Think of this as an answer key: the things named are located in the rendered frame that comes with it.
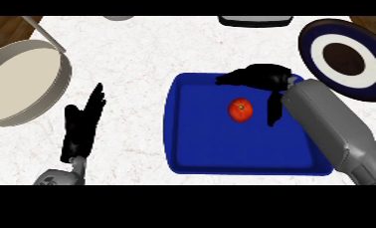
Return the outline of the blue rectangular tray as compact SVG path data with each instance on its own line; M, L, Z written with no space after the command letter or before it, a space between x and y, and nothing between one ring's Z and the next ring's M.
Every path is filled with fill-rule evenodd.
M332 165L289 114L267 125L270 92L220 86L215 74L177 75L165 105L164 142L176 173L328 175ZM252 104L252 117L235 122L230 102Z

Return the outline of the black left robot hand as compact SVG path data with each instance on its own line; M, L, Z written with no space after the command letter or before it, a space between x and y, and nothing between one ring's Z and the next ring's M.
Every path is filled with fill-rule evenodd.
M103 84L97 83L86 107L81 110L75 105L65 107L65 138L61 154L61 161L65 163L69 163L77 156L87 158L92 153L105 105Z

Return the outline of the navy and white plate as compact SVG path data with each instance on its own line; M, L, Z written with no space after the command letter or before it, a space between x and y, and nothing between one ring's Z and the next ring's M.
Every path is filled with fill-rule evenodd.
M339 19L308 23L298 36L302 62L341 95L376 103L376 34Z

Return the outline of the red tomato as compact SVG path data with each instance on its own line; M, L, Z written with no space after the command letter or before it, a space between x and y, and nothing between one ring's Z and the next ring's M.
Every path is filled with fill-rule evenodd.
M235 122L246 122L252 117L252 104L248 99L235 99L227 106L227 113Z

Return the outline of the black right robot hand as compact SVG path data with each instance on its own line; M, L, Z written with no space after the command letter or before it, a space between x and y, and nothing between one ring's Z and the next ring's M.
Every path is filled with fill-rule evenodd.
M297 78L292 76L291 70L274 64L252 64L243 69L218 76L215 83L230 86L246 86L249 88L270 91L267 99L267 125L282 118L282 92L292 86Z

